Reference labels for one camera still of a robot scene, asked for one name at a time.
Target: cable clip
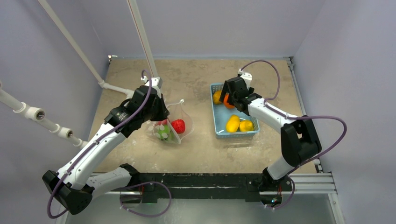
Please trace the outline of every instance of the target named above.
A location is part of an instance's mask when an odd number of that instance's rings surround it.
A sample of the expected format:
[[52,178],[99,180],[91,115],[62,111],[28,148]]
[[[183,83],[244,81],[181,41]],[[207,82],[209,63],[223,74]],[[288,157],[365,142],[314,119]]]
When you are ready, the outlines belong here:
[[143,78],[140,78],[141,82],[146,84],[146,82],[149,80],[149,78],[147,78],[147,76],[144,76]]

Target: white pipe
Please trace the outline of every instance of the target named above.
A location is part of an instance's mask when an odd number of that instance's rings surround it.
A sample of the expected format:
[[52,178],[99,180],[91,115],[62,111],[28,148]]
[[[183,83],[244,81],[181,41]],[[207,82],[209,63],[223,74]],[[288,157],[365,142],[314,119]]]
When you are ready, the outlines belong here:
[[132,18],[133,18],[135,26],[136,26],[136,31],[139,35],[141,46],[143,47],[144,54],[146,55],[148,66],[151,71],[151,76],[159,77],[158,73],[157,73],[156,64],[154,63],[153,54],[151,53],[149,40],[147,39],[146,31],[144,30],[143,21],[141,20],[141,17],[140,17],[140,12],[139,12],[139,8],[137,6],[136,0],[127,0],[127,2],[129,5],[129,10],[131,12]]
[[76,138],[70,128],[61,127],[59,124],[55,124],[54,122],[45,118],[45,111],[43,109],[31,107],[26,103],[20,102],[2,89],[0,89],[0,102],[11,107],[14,113],[33,120],[39,125],[47,128],[49,132],[62,139],[72,142],[75,147],[82,149],[87,144],[86,141]]
[[88,69],[92,72],[93,76],[98,80],[98,83],[104,83],[103,79],[100,77],[99,73],[95,70],[91,62],[88,60],[88,58],[85,56],[84,52],[82,49],[79,47],[77,42],[74,40],[74,38],[71,36],[69,31],[66,29],[62,21],[59,19],[57,14],[54,12],[54,10],[51,8],[51,6],[48,4],[46,0],[37,0],[38,3],[40,3],[41,7],[47,12],[49,17],[53,20],[55,25],[59,28],[59,30],[62,32],[62,34],[66,37],[67,41],[71,44],[71,46],[74,48],[74,50],[77,52],[77,54],[81,57],[83,62],[86,64]]
[[74,50],[77,52],[77,54],[81,57],[83,62],[86,64],[88,69],[91,71],[93,76],[97,79],[100,87],[105,88],[105,89],[110,89],[110,90],[115,90],[118,92],[125,93],[127,95],[127,98],[131,98],[134,91],[132,90],[127,90],[123,89],[117,86],[109,85],[105,83],[105,81],[100,77],[99,73],[96,71],[94,66],[91,64],[87,56],[84,54],[83,50],[80,48],[80,46],[77,44],[77,42],[74,40],[74,38],[71,36],[69,31],[66,29],[62,21],[59,19],[57,14],[54,12],[54,10],[51,8],[51,6],[48,4],[46,0],[37,0],[42,8],[47,12],[48,16],[52,19],[52,21],[55,23],[55,25],[58,27],[58,29],[62,32],[62,34],[65,36],[67,41],[70,43],[70,45],[74,48]]
[[15,111],[20,110],[23,107],[23,104],[19,102],[19,100],[15,99],[2,89],[0,89],[0,102],[11,107]]
[[128,89],[124,89],[124,88],[121,88],[118,86],[110,85],[109,83],[104,83],[102,88],[122,92],[122,93],[125,93],[126,95],[134,94],[133,90],[128,90]]

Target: orange fruit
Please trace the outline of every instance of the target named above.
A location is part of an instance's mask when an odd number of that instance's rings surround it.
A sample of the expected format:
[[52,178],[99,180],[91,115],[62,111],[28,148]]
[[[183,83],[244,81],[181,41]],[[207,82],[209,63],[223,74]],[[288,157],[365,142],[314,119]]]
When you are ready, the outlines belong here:
[[223,102],[224,106],[226,106],[227,109],[234,109],[235,106],[230,105],[229,103],[227,103],[227,100],[228,100],[228,94],[226,95],[226,97],[224,97],[224,102]]

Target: beige floor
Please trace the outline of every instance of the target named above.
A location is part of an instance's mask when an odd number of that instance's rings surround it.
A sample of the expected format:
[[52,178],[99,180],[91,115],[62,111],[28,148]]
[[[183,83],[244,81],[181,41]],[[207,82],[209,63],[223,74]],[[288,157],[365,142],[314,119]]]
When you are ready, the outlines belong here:
[[[158,74],[163,78],[162,92],[167,101],[184,98],[184,110],[195,123],[194,132],[180,145],[151,140],[145,125],[117,146],[97,168],[108,172],[120,164],[129,163],[140,172],[180,173],[260,173],[281,155],[280,136],[264,123],[252,140],[223,141],[215,138],[209,85],[237,75],[249,60],[156,60]],[[284,111],[301,115],[292,77],[286,61],[272,61],[281,74],[281,90],[271,103]],[[123,88],[141,85],[140,72],[145,60],[112,60],[107,82]],[[252,86],[263,97],[273,96],[277,78],[273,69],[263,63],[245,69],[253,75]],[[109,111],[117,107],[125,95],[103,90],[91,137],[103,123]],[[315,173],[313,164],[300,168],[299,173]]]

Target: toy fruit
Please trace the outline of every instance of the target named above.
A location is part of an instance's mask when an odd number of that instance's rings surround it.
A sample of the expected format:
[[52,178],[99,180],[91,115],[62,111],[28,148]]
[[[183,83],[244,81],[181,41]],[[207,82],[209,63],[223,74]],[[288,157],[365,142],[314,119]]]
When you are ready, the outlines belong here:
[[214,104],[221,104],[221,102],[220,102],[220,95],[221,95],[221,90],[218,90],[218,91],[216,91],[216,92],[214,92],[214,94],[213,94],[213,103]]
[[226,106],[227,109],[234,109],[235,106],[230,105],[229,103],[227,103],[228,100],[228,94],[226,95],[226,97],[224,97],[224,106]]
[[237,115],[231,115],[230,119],[228,119],[226,123],[226,131],[227,132],[236,132],[239,128],[240,119]]
[[239,130],[241,132],[250,132],[253,131],[255,127],[253,126],[253,123],[250,120],[243,120],[239,124]]
[[182,134],[185,132],[185,122],[182,119],[177,119],[171,123],[173,129],[177,134]]
[[159,140],[172,140],[172,133],[168,125],[157,125],[156,129],[157,133],[155,134],[155,136],[159,138]]

